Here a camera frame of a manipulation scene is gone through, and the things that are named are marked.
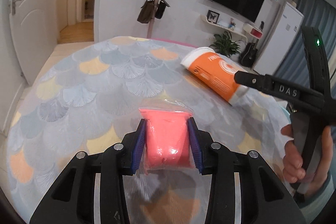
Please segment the person's right hand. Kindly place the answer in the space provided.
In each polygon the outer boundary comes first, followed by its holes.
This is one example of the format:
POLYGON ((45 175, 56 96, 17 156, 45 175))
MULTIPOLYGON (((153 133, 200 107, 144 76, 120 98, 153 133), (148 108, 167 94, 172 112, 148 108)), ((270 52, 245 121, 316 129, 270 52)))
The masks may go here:
POLYGON ((305 193, 307 197, 315 195, 327 180, 333 158, 333 139, 330 126, 326 126, 321 135, 321 149, 321 160, 314 177, 312 177, 309 173, 306 174, 309 163, 305 154, 298 151, 296 140, 288 141, 284 147, 284 168, 282 170, 284 179, 290 184, 310 179, 309 187, 305 193))

